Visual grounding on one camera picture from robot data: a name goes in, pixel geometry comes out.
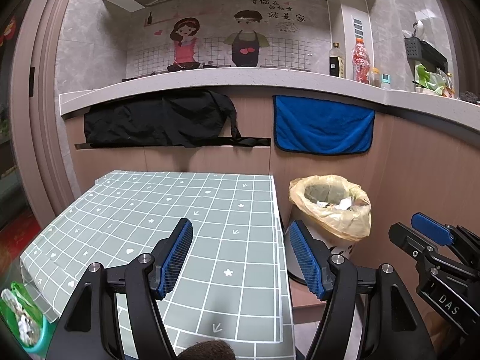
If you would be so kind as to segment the trash bin with yellow bag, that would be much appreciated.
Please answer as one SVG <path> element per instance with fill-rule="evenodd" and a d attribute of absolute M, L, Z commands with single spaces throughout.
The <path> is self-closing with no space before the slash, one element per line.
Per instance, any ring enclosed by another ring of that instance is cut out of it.
<path fill-rule="evenodd" d="M 340 175 L 311 175 L 289 183 L 289 224 L 304 223 L 333 254 L 350 257 L 370 234 L 371 202 L 359 185 Z"/>

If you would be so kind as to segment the green bowl with trash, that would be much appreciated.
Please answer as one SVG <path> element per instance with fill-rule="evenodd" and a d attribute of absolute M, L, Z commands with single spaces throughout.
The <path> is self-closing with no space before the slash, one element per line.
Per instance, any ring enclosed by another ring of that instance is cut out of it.
<path fill-rule="evenodd" d="M 56 322 L 47 319 L 22 283 L 12 281 L 1 291 L 1 316 L 26 353 L 47 358 Z"/>

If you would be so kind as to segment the blue towel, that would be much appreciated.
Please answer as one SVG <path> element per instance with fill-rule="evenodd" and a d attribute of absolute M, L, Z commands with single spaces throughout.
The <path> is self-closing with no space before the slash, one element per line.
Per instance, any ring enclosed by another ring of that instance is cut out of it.
<path fill-rule="evenodd" d="M 285 152 L 358 155 L 369 151 L 375 111 L 363 106 L 309 97 L 275 95 L 273 140 Z"/>

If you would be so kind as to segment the small teal jar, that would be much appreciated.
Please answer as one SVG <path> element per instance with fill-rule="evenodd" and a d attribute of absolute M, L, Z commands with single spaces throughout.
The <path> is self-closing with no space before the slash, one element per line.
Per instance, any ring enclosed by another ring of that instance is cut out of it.
<path fill-rule="evenodd" d="M 387 73 L 381 75 L 381 88 L 382 89 L 391 89 L 391 76 Z"/>

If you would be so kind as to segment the black cloth on cabinet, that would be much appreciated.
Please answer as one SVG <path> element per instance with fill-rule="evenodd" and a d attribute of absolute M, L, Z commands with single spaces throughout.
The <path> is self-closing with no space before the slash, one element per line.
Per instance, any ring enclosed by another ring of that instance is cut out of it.
<path fill-rule="evenodd" d="M 232 100 L 207 89 L 150 92 L 92 105 L 84 115 L 91 148 L 269 146 L 243 136 Z"/>

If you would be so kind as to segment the black dish rack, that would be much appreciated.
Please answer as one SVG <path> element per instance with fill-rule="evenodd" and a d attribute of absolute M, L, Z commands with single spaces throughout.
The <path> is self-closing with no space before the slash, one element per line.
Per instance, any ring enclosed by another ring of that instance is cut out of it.
<path fill-rule="evenodd" d="M 418 37 L 406 37 L 403 40 L 407 59 L 419 61 L 434 71 L 439 69 L 448 73 L 448 60 L 430 43 L 422 41 Z"/>

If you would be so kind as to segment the red drink bottle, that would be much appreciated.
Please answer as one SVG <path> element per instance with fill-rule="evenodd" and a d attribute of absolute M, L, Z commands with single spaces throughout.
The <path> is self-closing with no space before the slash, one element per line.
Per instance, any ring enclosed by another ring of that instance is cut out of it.
<path fill-rule="evenodd" d="M 352 50 L 353 80 L 356 82 L 368 84 L 368 74 L 370 72 L 370 59 L 364 44 L 363 38 L 355 39 L 355 46 Z"/>

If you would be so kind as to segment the dark sauce bottle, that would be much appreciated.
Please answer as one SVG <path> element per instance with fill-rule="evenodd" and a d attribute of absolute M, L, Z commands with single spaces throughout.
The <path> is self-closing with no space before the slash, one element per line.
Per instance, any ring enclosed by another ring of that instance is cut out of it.
<path fill-rule="evenodd" d="M 338 42 L 334 42 L 333 48 L 329 51 L 329 74 L 332 77 L 345 77 L 344 55 Z"/>

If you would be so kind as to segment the white water heater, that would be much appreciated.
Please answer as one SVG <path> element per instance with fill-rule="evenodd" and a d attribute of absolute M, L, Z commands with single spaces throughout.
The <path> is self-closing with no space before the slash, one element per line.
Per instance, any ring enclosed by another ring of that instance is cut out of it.
<path fill-rule="evenodd" d="M 332 42 L 338 42 L 345 57 L 345 77 L 353 76 L 352 52 L 357 38 L 364 40 L 364 46 L 375 66 L 374 39 L 366 0 L 328 0 Z"/>

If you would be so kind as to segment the cartoon wall sticker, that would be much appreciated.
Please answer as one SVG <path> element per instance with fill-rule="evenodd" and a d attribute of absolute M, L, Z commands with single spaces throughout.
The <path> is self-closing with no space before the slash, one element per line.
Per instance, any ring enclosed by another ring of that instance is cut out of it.
<path fill-rule="evenodd" d="M 188 68 L 328 72 L 324 0 L 172 0 L 133 14 L 128 77 Z"/>

